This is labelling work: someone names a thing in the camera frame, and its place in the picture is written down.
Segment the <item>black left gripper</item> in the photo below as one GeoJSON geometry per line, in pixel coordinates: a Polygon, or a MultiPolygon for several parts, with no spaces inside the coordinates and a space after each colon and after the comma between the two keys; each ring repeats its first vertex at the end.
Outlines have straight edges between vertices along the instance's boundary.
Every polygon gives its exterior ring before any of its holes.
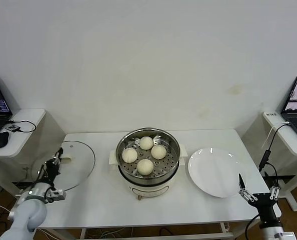
{"type": "Polygon", "coordinates": [[[48,160],[45,164],[42,164],[40,170],[38,171],[37,178],[40,178],[43,175],[44,179],[54,181],[56,176],[60,174],[60,162],[62,161],[61,156],[63,152],[63,148],[60,147],[54,154],[53,160],[48,160]]]}

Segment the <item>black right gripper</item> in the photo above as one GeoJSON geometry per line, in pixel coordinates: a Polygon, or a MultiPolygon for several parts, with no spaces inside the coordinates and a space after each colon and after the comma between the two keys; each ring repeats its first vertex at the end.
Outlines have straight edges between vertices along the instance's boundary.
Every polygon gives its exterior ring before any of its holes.
{"type": "Polygon", "coordinates": [[[239,174],[238,177],[240,188],[238,193],[252,207],[257,209],[260,220],[265,223],[276,222],[278,218],[274,211],[274,205],[278,201],[280,187],[272,186],[270,193],[256,193],[253,195],[246,189],[242,175],[239,174]]]}

